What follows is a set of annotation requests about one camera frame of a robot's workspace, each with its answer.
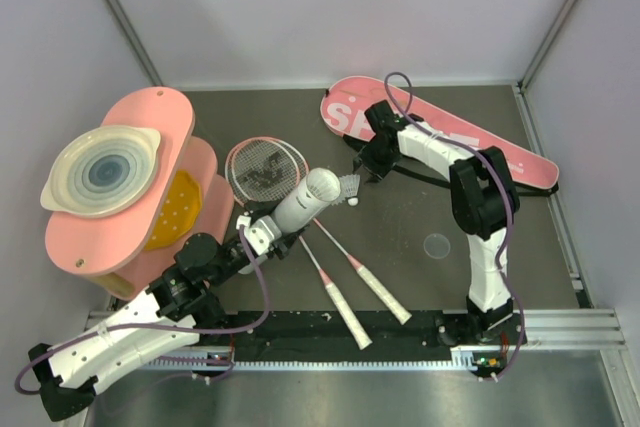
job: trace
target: badminton racket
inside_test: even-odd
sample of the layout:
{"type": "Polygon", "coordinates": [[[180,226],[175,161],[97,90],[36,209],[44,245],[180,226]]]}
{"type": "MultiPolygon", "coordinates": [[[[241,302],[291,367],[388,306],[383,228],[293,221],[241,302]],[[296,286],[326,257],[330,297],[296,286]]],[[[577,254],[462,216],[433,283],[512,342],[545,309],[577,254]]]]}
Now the badminton racket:
{"type": "MultiPolygon", "coordinates": [[[[300,159],[304,160],[302,155],[286,142],[272,137],[254,137],[240,142],[231,149],[225,162],[225,177],[231,185],[236,202],[241,206],[248,201],[282,200],[308,174],[306,162],[300,162],[300,159]]],[[[358,347],[364,349],[371,344],[371,339],[340,290],[320,268],[302,237],[300,242],[318,269],[329,297],[353,334],[358,347]]],[[[250,268],[243,269],[241,273],[250,271],[250,268]]]]}
{"type": "Polygon", "coordinates": [[[318,273],[320,274],[322,282],[324,283],[324,288],[329,294],[329,297],[331,297],[333,304],[338,309],[342,320],[344,320],[344,323],[347,324],[347,327],[349,328],[349,331],[351,331],[351,335],[353,335],[353,338],[356,340],[358,347],[360,348],[360,350],[367,348],[369,345],[371,345],[372,341],[362,327],[362,324],[360,324],[360,321],[353,313],[353,310],[351,310],[351,307],[349,307],[349,304],[347,303],[338,287],[336,287],[336,284],[333,283],[327,273],[322,269],[322,267],[320,267],[318,260],[316,259],[315,255],[313,255],[311,249],[302,237],[300,237],[300,243],[302,244],[304,250],[306,250],[307,255],[311,259],[311,262],[313,262],[313,265],[315,265],[316,269],[318,269],[318,273]]]}
{"type": "MultiPolygon", "coordinates": [[[[309,171],[309,166],[307,164],[306,159],[302,156],[302,154],[295,149],[293,146],[287,144],[283,141],[280,142],[281,145],[288,151],[291,158],[294,159],[297,165],[297,170],[302,172],[302,176],[306,175],[309,171]]],[[[324,232],[324,234],[333,242],[333,244],[338,248],[340,252],[344,254],[349,263],[353,266],[357,274],[360,278],[369,286],[369,288],[378,296],[378,298],[387,306],[387,308],[391,311],[391,313],[398,319],[401,325],[404,325],[410,318],[411,314],[405,309],[402,304],[387,290],[387,288],[378,280],[378,278],[371,272],[362,262],[356,259],[353,255],[351,255],[347,250],[336,240],[336,238],[331,235],[331,233],[327,230],[327,228],[322,225],[322,223],[318,219],[313,219],[315,224],[324,232]]]]}
{"type": "Polygon", "coordinates": [[[347,250],[335,239],[333,235],[329,233],[329,231],[322,225],[320,222],[316,220],[316,225],[322,230],[329,240],[333,242],[333,244],[338,248],[340,252],[344,254],[349,263],[356,270],[358,275],[362,280],[366,282],[371,290],[378,296],[378,298],[387,306],[387,308],[391,311],[391,313],[398,319],[400,324],[404,325],[410,318],[411,314],[405,309],[400,302],[387,290],[387,288],[382,285],[382,282],[378,280],[378,278],[373,275],[373,273],[367,269],[362,262],[356,259],[353,255],[351,255],[347,250]]]}

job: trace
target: gray wall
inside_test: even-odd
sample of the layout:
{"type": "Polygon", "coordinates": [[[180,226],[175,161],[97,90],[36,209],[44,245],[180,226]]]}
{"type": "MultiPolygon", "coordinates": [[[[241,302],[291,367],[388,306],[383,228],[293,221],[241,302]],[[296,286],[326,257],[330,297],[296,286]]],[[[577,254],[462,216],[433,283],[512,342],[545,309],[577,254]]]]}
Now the gray wall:
{"type": "Polygon", "coordinates": [[[40,190],[57,153],[147,81],[102,0],[0,0],[0,12],[0,423],[39,427],[40,400],[12,388],[27,350],[76,335],[105,299],[47,258],[40,190]]]}
{"type": "Polygon", "coordinates": [[[582,0],[530,92],[580,260],[640,368],[640,0],[582,0]]]}
{"type": "Polygon", "coordinates": [[[563,0],[121,0],[177,88],[518,79],[563,0]]]}

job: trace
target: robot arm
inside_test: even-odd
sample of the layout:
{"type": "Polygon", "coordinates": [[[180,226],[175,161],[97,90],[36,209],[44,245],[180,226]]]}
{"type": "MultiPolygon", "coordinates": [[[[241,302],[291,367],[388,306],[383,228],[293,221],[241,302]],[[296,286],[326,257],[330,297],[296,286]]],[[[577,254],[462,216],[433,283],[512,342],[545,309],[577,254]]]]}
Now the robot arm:
{"type": "MultiPolygon", "coordinates": [[[[499,193],[481,163],[466,150],[443,142],[440,132],[429,136],[393,114],[386,101],[374,104],[366,114],[375,137],[359,152],[354,169],[364,165],[373,181],[380,181],[402,158],[414,158],[436,170],[451,185],[453,214],[467,234],[471,260],[471,286],[467,297],[470,314],[486,333],[513,313],[513,304],[495,259],[506,234],[506,216],[499,193]]],[[[434,129],[415,118],[428,131],[434,129]]],[[[494,167],[512,201],[519,208],[515,185],[502,152],[491,147],[480,152],[494,167]]],[[[501,257],[506,275],[506,249],[501,257]]]]}
{"type": "MultiPolygon", "coordinates": [[[[237,227],[245,228],[247,242],[259,262],[285,257],[309,222],[335,200],[332,193],[326,199],[309,193],[312,189],[308,182],[318,176],[337,186],[337,197],[337,177],[326,169],[314,169],[282,202],[246,206],[251,213],[241,216],[237,227]]],[[[138,367],[201,340],[196,332],[147,328],[110,331],[110,327],[130,323],[189,329],[224,327],[227,316],[209,287],[223,284],[250,264],[239,237],[221,245],[209,234],[195,234],[174,259],[174,265],[124,308],[81,334],[97,335],[33,367],[40,397],[52,421],[84,410],[96,395],[138,367]]],[[[50,349],[50,345],[39,344],[29,351],[29,357],[33,361],[50,349]]]]}

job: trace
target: white racket grip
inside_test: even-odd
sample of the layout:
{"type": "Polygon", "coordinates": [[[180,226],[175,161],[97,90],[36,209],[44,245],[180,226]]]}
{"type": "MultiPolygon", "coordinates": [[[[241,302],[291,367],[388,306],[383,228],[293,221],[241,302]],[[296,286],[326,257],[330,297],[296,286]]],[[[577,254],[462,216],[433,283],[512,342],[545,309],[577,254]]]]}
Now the white racket grip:
{"type": "Polygon", "coordinates": [[[384,302],[391,313],[396,316],[398,322],[404,325],[407,320],[411,318],[411,314],[405,309],[400,302],[382,285],[378,278],[371,273],[364,265],[358,268],[358,275],[364,280],[367,285],[373,290],[378,298],[384,302]]]}
{"type": "Polygon", "coordinates": [[[347,324],[347,327],[351,331],[351,335],[353,335],[360,350],[367,348],[372,343],[371,339],[353,313],[353,310],[351,310],[351,307],[349,307],[349,304],[347,304],[340,290],[338,290],[338,287],[336,287],[336,284],[328,284],[325,288],[329,293],[329,297],[333,300],[333,304],[338,309],[338,312],[340,312],[345,324],[347,324]]]}

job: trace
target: white plate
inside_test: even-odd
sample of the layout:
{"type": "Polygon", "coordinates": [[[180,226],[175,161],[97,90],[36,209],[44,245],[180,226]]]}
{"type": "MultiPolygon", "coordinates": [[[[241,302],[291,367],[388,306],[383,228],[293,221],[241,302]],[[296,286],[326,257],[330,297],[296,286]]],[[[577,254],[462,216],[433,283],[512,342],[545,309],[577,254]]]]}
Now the white plate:
{"type": "Polygon", "coordinates": [[[107,125],[65,147],[40,195],[47,210],[106,217],[129,207],[149,189],[161,135],[155,129],[107,125]]]}

